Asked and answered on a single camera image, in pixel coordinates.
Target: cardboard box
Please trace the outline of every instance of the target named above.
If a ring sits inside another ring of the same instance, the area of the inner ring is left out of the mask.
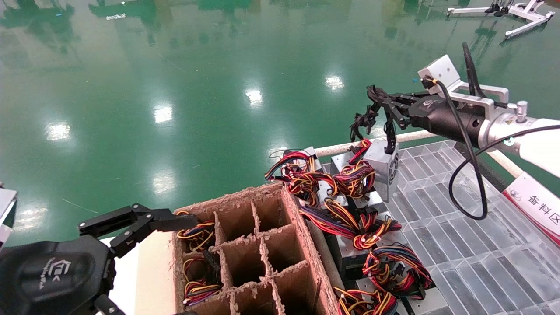
[[[198,315],[335,315],[337,300],[298,204],[281,184],[269,184],[197,203],[188,211],[216,220],[222,291],[185,308],[183,241],[171,236],[176,313]]]

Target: screw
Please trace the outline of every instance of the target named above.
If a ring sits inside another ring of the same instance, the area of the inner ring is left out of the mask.
[[[529,103],[527,101],[518,101],[517,108],[515,109],[515,114],[517,115],[517,123],[524,123],[527,121],[527,106]]]

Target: colorful wire bundle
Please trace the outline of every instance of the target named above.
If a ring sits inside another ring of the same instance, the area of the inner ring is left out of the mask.
[[[377,213],[362,213],[358,222],[346,208],[331,198],[325,199],[325,207],[328,213],[304,205],[300,207],[300,214],[322,231],[351,239],[354,247],[360,251],[373,247],[385,233],[401,228],[397,221],[388,216],[385,220],[377,219]]]
[[[273,176],[274,172],[280,170],[281,176]],[[315,171],[315,158],[301,151],[294,151],[285,154],[280,160],[264,174],[267,180],[283,180],[289,182],[292,178],[297,177],[303,173]]]
[[[327,182],[331,186],[330,196],[338,193],[337,186],[331,175],[319,172],[309,172],[299,174],[288,183],[288,191],[294,196],[307,201],[311,206],[316,207],[319,204],[317,199],[317,191],[319,190],[319,181]]]
[[[354,231],[347,225],[337,222],[332,216],[326,214],[323,210],[317,209],[311,206],[302,205],[299,209],[300,214],[303,217],[309,219],[313,224],[315,224],[320,230],[334,234],[340,235],[341,237],[352,239],[354,237]]]
[[[333,176],[341,194],[362,198],[374,187],[375,170],[364,160],[345,166],[340,174]]]
[[[186,279],[185,300],[183,301],[183,304],[187,306],[196,305],[208,299],[209,297],[218,294],[221,290],[220,285],[209,284],[205,276],[195,281],[189,280],[189,277],[187,276],[188,270],[191,267],[191,265],[197,261],[206,263],[206,261],[203,258],[193,258],[193,259],[186,260],[185,263],[183,264],[183,275],[185,276]]]
[[[350,161],[348,161],[348,163],[350,165],[356,165],[356,163],[358,163],[358,161],[362,159],[363,155],[366,153],[367,149],[370,148],[370,146],[371,141],[364,138],[356,147],[350,147],[350,149],[357,149],[357,152],[354,154],[354,157],[352,157]]]
[[[391,274],[388,262],[402,262],[410,267],[403,279],[397,280],[397,274]],[[363,274],[383,292],[390,292],[398,297],[422,299],[419,288],[429,289],[432,279],[416,254],[408,247],[395,243],[372,249],[363,266]]]
[[[188,215],[187,211],[179,211],[177,215]],[[192,229],[177,232],[177,237],[186,241],[191,252],[200,252],[214,245],[214,220],[198,224]]]
[[[338,299],[338,315],[393,315],[396,312],[396,298],[389,293],[365,292],[361,290],[342,290]],[[371,297],[371,302],[364,301],[362,295]]]
[[[381,237],[385,235],[385,233],[398,231],[402,227],[398,221],[393,220],[389,216],[387,216],[385,220],[377,219],[375,220],[375,223],[375,226],[377,227],[375,232],[354,237],[353,244],[357,250],[364,251],[372,248],[381,239]]]

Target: transparent plastic tray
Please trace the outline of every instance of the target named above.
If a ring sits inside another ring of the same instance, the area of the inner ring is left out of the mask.
[[[560,250],[486,182],[489,214],[462,215],[447,192],[464,157],[454,141],[400,151],[398,190],[386,204],[431,273],[451,313],[560,315]],[[482,211],[473,168],[454,186],[467,211]]]

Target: metal pipe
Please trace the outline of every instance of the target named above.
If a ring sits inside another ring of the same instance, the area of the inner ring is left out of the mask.
[[[407,141],[431,138],[431,137],[435,137],[435,136],[437,136],[437,135],[435,135],[433,133],[430,133],[430,132],[427,132],[425,130],[422,130],[422,131],[415,131],[415,132],[409,132],[409,133],[403,133],[403,134],[397,135],[396,140],[398,142],[407,142]],[[385,137],[379,137],[379,138],[376,138],[376,139],[386,139],[386,138]],[[359,143],[359,141],[351,142],[351,143],[344,143],[344,144],[334,145],[334,146],[320,147],[320,148],[315,149],[315,154],[317,154],[317,156],[329,156],[329,155],[335,155],[335,154],[348,152],[348,149],[350,148],[350,146],[357,145],[358,143]],[[488,152],[488,155],[491,158],[493,158],[496,162],[498,162],[498,164],[500,164],[500,166],[503,167],[513,177],[517,178],[523,173],[523,170],[519,166],[517,166],[517,164],[515,164],[512,160],[510,160],[502,152],[500,152],[498,150],[494,150],[492,152]]]
[[[403,133],[403,134],[397,135],[396,140],[398,142],[406,142],[406,141],[412,141],[412,140],[418,140],[418,139],[431,138],[431,137],[435,137],[435,136],[437,136],[437,135],[434,135],[433,133],[429,133],[425,130],[422,130],[422,131],[408,132],[408,133]],[[386,139],[386,138],[385,137],[379,137],[379,138],[376,138],[376,139]],[[350,148],[350,146],[357,145],[358,143],[359,143],[359,141],[344,143],[344,144],[341,144],[341,145],[320,147],[318,149],[315,149],[315,154],[317,154],[317,156],[328,156],[328,155],[335,155],[335,154],[348,152],[348,149]]]

